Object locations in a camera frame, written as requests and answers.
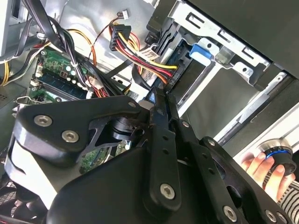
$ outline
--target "white connector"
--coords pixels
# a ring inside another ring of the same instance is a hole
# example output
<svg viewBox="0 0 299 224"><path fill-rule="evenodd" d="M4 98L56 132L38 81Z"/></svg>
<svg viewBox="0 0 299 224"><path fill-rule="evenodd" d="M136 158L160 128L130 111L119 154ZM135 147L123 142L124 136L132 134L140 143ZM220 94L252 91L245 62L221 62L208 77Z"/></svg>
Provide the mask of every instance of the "white connector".
<svg viewBox="0 0 299 224"><path fill-rule="evenodd" d="M128 12L128 10L127 9L123 10L122 11L122 15L123 15L123 19L127 20L129 18L129 12Z"/></svg>

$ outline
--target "screw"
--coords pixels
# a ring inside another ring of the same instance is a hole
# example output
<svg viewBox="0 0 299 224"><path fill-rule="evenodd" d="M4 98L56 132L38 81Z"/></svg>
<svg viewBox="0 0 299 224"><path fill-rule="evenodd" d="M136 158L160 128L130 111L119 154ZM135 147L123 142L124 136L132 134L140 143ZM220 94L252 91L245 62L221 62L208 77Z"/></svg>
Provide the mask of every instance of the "screw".
<svg viewBox="0 0 299 224"><path fill-rule="evenodd" d="M131 107L136 107L136 105L135 105L134 103L132 103L132 102L129 102L129 105L130 105Z"/></svg>
<svg viewBox="0 0 299 224"><path fill-rule="evenodd" d="M281 81L281 80L282 80L282 76L278 76L277 81Z"/></svg>
<svg viewBox="0 0 299 224"><path fill-rule="evenodd" d="M161 109L157 109L157 112L161 115L164 115L164 112Z"/></svg>
<svg viewBox="0 0 299 224"><path fill-rule="evenodd" d="M276 218L275 218L275 216L273 215L272 212L270 212L269 210L265 210L265 212L266 212L267 217L268 217L272 222L275 223L275 222L277 221Z"/></svg>
<svg viewBox="0 0 299 224"><path fill-rule="evenodd" d="M79 140L79 135L74 131L66 130L62 132L62 138L66 142L75 143Z"/></svg>
<svg viewBox="0 0 299 224"><path fill-rule="evenodd" d="M185 127L189 127L189 124L186 121L182 122Z"/></svg>
<svg viewBox="0 0 299 224"><path fill-rule="evenodd" d="M172 200L175 196L174 189L167 183L162 183L160 186L161 194L169 200Z"/></svg>
<svg viewBox="0 0 299 224"><path fill-rule="evenodd" d="M207 140L211 146L215 146L215 142L212 139Z"/></svg>
<svg viewBox="0 0 299 224"><path fill-rule="evenodd" d="M285 224L288 223L288 221L286 220L286 218L285 218L280 212L277 212L277 215L278 215L278 217L280 217L280 219L281 219Z"/></svg>
<svg viewBox="0 0 299 224"><path fill-rule="evenodd" d="M41 127L48 127L52 124L52 119L46 115L37 115L34 118L34 123Z"/></svg>
<svg viewBox="0 0 299 224"><path fill-rule="evenodd" d="M224 206L223 207L223 211L225 216L232 221L233 223L235 223L237 221L237 215L235 214L235 211L229 207L229 206Z"/></svg>

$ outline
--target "knob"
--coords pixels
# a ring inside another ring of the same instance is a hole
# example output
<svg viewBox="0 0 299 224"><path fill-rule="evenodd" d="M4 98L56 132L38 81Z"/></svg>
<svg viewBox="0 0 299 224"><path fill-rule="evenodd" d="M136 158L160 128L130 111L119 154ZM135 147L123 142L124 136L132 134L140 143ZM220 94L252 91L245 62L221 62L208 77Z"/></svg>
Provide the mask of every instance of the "knob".
<svg viewBox="0 0 299 224"><path fill-rule="evenodd" d="M285 167L284 176L288 176L296 170L297 165L292 160L293 151L286 140L269 140L262 143L258 148L266 154L266 158L270 156L273 157L275 162L271 167L271 172L273 172L278 165Z"/></svg>

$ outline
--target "finger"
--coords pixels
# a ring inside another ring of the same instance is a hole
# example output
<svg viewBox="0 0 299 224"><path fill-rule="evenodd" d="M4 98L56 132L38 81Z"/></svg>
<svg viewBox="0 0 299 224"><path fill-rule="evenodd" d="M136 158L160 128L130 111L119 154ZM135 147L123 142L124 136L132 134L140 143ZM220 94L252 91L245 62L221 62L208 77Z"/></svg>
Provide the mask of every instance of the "finger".
<svg viewBox="0 0 299 224"><path fill-rule="evenodd" d="M290 184L296 179L295 174L290 174L288 176L284 176L282 181L280 182L277 199L280 200L281 197L284 195Z"/></svg>
<svg viewBox="0 0 299 224"><path fill-rule="evenodd" d="M268 183L266 184L265 191L266 193L275 201L278 202L277 195L280 182L284 177L285 167L283 165L278 165L273 171Z"/></svg>
<svg viewBox="0 0 299 224"><path fill-rule="evenodd" d="M250 159L250 160L246 160L244 161L242 164L241 164L241 167L247 171L247 169L249 168L249 166L251 165L253 159Z"/></svg>
<svg viewBox="0 0 299 224"><path fill-rule="evenodd" d="M261 165L261 163L264 161L264 159L266 158L265 153L260 153L256 158L253 159L251 165L249 166L249 168L247 169L247 173L252 176L257 168L259 167L259 165Z"/></svg>
<svg viewBox="0 0 299 224"><path fill-rule="evenodd" d="M270 156L268 159L264 160L261 165L257 168L256 172L253 174L252 178L257 182L261 187L263 186L263 181L271 167L274 164L274 159Z"/></svg>

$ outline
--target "black knob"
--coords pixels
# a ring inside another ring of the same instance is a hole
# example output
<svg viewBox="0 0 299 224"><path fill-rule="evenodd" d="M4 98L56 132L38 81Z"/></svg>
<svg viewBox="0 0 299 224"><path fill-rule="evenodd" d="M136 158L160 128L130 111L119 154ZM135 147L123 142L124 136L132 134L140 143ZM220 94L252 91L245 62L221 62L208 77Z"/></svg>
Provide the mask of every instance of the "black knob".
<svg viewBox="0 0 299 224"><path fill-rule="evenodd" d="M283 165L285 167L284 176L288 176L296 170L297 165L292 160L292 150L287 147L273 147L265 151L267 157L272 156L274 159L274 164L271 167L271 172L273 172L278 165Z"/></svg>

